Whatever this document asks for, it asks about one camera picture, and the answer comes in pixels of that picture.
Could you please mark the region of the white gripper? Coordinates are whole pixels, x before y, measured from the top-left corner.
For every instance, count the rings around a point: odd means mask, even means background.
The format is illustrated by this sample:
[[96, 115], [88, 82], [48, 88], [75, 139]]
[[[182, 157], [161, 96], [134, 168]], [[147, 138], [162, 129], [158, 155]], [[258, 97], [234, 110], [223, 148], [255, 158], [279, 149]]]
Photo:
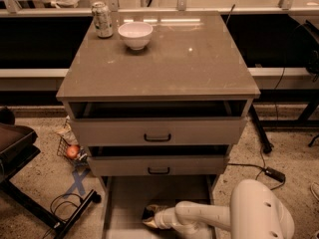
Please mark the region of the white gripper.
[[142, 222], [152, 229], [174, 229], [176, 226], [176, 215], [173, 207], [166, 205], [151, 204], [146, 207], [154, 218], [143, 219]]

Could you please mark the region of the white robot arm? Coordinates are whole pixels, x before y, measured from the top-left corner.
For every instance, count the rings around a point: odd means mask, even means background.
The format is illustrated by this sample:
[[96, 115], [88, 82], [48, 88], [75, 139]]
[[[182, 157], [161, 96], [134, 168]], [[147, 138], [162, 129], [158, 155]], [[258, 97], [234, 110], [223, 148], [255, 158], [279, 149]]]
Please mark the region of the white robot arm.
[[263, 183], [245, 179], [232, 190], [230, 205], [181, 201], [175, 207], [145, 208], [142, 221], [152, 229], [173, 229], [182, 239], [212, 239], [211, 227], [226, 230], [231, 239], [292, 239], [292, 215]]

